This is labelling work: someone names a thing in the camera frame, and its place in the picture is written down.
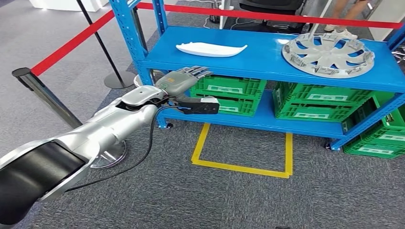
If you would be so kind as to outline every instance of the black chair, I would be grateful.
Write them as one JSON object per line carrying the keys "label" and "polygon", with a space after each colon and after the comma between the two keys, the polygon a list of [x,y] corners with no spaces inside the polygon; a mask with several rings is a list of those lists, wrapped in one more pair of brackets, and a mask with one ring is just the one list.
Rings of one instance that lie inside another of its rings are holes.
{"label": "black chair", "polygon": [[240,8],[260,13],[295,15],[304,0],[241,0]]}
{"label": "black chair", "polygon": [[[305,2],[306,0],[241,0],[239,6],[244,10],[252,12],[284,15],[295,15],[301,8],[298,13],[301,15]],[[267,21],[263,20],[261,24],[235,25],[232,29],[259,32],[301,33],[304,25],[304,23],[290,23],[287,28],[280,28],[278,26],[269,26],[267,25]]]}

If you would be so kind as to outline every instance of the stanchion base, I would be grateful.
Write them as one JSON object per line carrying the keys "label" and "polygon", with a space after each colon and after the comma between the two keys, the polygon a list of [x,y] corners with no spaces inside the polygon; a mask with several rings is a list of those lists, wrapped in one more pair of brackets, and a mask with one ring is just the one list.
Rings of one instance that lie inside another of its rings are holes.
{"label": "stanchion base", "polygon": [[108,150],[99,154],[94,160],[91,168],[110,168],[118,164],[127,155],[127,143],[122,141],[117,145],[113,145]]}
{"label": "stanchion base", "polygon": [[121,89],[134,84],[134,78],[136,76],[134,73],[123,71],[119,72],[119,75],[121,76],[124,84],[119,81],[115,73],[112,73],[104,79],[104,85],[113,89]]}

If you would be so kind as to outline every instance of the red barrier rope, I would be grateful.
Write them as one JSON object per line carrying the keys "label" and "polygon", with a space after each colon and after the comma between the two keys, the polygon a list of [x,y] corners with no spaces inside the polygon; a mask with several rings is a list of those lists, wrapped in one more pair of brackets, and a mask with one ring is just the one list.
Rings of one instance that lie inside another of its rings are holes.
{"label": "red barrier rope", "polygon": [[87,38],[93,35],[97,30],[103,27],[107,22],[109,22],[114,17],[114,13],[110,10],[108,13],[104,14],[101,18],[95,21],[92,25],[87,27],[85,30],[81,31],[78,35],[73,37],[70,41],[64,44],[62,47],[54,51],[51,55],[43,59],[36,66],[34,66],[31,71],[36,76],[41,75],[47,69],[49,69],[56,62],[61,60],[64,56],[70,53],[78,45],[83,43]]}
{"label": "red barrier rope", "polygon": [[[271,20],[271,21],[292,21],[292,22],[304,22],[304,23],[320,23],[320,24],[334,24],[334,25],[346,25],[346,26],[359,26],[359,27],[376,27],[376,28],[389,28],[389,29],[399,29],[403,25],[402,23],[395,22],[382,22],[382,21],[359,21],[359,20],[342,20],[342,19],[331,19],[331,18],[316,18],[316,17],[303,17],[303,16],[292,16],[292,15],[282,15],[273,13],[257,13],[241,10],[219,10],[210,9],[202,7],[191,7],[191,6],[177,6],[177,5],[164,5],[166,11],[180,12],[180,13],[193,13],[193,14],[204,14],[204,15],[215,15],[215,16],[228,16],[228,17],[239,17],[239,18],[251,18],[259,20]],[[152,3],[140,2],[137,7],[139,9],[152,10]],[[109,22],[114,17],[114,13],[110,10],[104,16],[95,21],[92,25],[87,27],[85,30],[81,31],[78,35],[73,37],[70,41],[64,44],[62,47],[54,51],[51,55],[43,59],[36,66],[32,68],[32,73],[36,76],[41,75],[47,69],[49,69],[56,62],[61,60],[64,56],[70,53],[78,45],[84,42],[87,38],[97,32],[101,27],[103,27],[107,22]]]}
{"label": "red barrier rope", "polygon": [[[296,15],[283,15],[273,13],[257,13],[241,10],[219,10],[202,7],[191,6],[177,6],[165,4],[165,10],[179,13],[193,13],[214,16],[228,16],[234,18],[250,18],[269,21],[291,21],[291,22],[304,22],[304,23],[319,23],[319,24],[332,24],[332,25],[346,25],[358,27],[376,27],[376,28],[389,28],[399,29],[403,24],[396,22],[383,22],[383,21],[360,21],[360,20],[343,20],[333,18],[316,18],[316,17],[303,17]],[[139,9],[152,10],[152,3],[140,2],[137,7]]]}

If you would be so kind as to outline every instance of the robot finger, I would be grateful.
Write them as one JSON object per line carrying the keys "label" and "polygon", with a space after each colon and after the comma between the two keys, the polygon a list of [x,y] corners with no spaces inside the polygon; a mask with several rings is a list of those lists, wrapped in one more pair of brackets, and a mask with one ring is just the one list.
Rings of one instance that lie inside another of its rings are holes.
{"label": "robot finger", "polygon": [[210,74],[212,74],[212,73],[213,73],[213,72],[211,72],[211,71],[205,71],[205,72],[200,73],[199,75],[196,75],[195,77],[198,78],[198,79],[200,79],[200,78],[203,78],[203,77],[205,77],[205,76],[207,76],[207,75],[210,75]]}
{"label": "robot finger", "polygon": [[191,67],[189,70],[187,70],[186,73],[192,73],[192,72],[194,72],[196,69],[199,69],[199,68],[201,68],[201,67],[200,67],[200,66],[193,66],[193,67]]}
{"label": "robot finger", "polygon": [[193,72],[191,72],[190,74],[199,75],[200,73],[204,72],[207,69],[208,69],[207,67],[199,67],[199,68],[195,69]]}
{"label": "robot finger", "polygon": [[190,69],[191,69],[191,68],[189,68],[189,67],[184,67],[184,68],[181,68],[181,69],[177,70],[177,72],[186,73],[186,72],[189,71]]}

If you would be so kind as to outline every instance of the chrome stanchion pole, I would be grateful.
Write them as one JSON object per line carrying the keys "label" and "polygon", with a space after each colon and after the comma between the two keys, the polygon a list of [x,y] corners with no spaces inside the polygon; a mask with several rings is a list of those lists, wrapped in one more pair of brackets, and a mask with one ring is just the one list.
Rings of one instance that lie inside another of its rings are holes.
{"label": "chrome stanchion pole", "polygon": [[[52,111],[54,111],[70,127],[77,128],[82,122],[56,97],[56,95],[29,68],[12,71],[25,87],[34,92]],[[127,155],[127,144],[120,142],[98,155],[91,168],[109,168],[118,164]]]}

